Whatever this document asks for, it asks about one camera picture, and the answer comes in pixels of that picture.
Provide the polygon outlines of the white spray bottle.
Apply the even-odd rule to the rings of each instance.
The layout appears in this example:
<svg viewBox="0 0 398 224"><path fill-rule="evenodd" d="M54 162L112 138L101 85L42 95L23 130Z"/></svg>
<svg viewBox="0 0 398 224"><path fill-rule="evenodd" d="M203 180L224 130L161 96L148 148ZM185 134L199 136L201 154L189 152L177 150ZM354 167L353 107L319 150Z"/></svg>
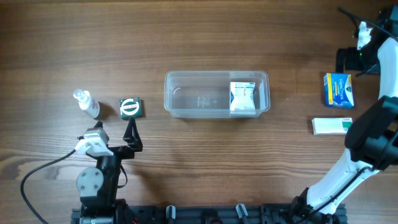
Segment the white spray bottle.
<svg viewBox="0 0 398 224"><path fill-rule="evenodd" d="M73 97L78 100L80 109L89 117L96 119L100 115L100 105L89 91L77 89L74 91Z"/></svg>

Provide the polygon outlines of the green square box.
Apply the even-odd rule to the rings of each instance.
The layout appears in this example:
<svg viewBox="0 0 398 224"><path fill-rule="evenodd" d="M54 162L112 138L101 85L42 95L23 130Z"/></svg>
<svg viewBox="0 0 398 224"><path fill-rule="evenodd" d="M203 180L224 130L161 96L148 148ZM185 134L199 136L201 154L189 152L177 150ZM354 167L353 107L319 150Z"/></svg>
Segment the green square box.
<svg viewBox="0 0 398 224"><path fill-rule="evenodd" d="M139 97L120 100L119 110L121 119L140 118L143 116L143 107Z"/></svg>

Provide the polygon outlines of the blue VapoDrops box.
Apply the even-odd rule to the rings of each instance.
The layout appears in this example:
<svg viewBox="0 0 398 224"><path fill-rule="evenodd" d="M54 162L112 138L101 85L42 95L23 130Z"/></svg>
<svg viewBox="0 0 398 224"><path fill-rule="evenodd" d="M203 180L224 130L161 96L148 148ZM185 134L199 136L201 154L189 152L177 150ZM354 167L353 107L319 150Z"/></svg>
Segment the blue VapoDrops box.
<svg viewBox="0 0 398 224"><path fill-rule="evenodd" d="M332 108L354 107L351 75L345 73L326 73L323 77L325 104Z"/></svg>

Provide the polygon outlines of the white green medicine box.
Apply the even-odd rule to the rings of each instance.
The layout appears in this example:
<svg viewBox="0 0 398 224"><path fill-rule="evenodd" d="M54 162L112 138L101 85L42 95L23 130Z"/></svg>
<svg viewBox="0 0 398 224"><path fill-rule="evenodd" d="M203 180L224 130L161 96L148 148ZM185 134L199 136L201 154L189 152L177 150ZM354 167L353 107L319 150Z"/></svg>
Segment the white green medicine box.
<svg viewBox="0 0 398 224"><path fill-rule="evenodd" d="M346 134L352 123L352 118L313 118L313 133L314 135Z"/></svg>

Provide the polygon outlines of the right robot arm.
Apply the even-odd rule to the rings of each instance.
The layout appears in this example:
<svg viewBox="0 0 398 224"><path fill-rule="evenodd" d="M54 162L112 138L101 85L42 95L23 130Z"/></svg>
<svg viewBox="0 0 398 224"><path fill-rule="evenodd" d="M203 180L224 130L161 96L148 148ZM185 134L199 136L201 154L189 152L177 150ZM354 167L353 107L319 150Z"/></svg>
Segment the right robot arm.
<svg viewBox="0 0 398 224"><path fill-rule="evenodd" d="M345 150L315 185L291 203L289 223L339 223L339 204L364 180L397 165L397 6L379 11L372 22L342 8L355 26L356 47L338 49L336 71L380 76L378 101L362 114L345 136Z"/></svg>

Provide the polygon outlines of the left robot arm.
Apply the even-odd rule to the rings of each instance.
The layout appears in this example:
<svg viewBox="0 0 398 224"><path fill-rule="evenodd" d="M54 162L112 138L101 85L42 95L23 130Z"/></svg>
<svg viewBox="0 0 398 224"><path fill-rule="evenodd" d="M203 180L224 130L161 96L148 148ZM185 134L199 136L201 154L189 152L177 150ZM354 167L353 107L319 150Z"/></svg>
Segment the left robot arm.
<svg viewBox="0 0 398 224"><path fill-rule="evenodd" d="M119 184L119 176L126 173L121 162L133 159L135 153L143 149L135 119L129 120L125 130L123 140L127 142L126 145L110 147L101 121L78 139L76 152L95 159L96 166L84 169L77 177L81 208L72 211L71 222L138 223L137 216L127 202L116 198L118 189L124 187Z"/></svg>

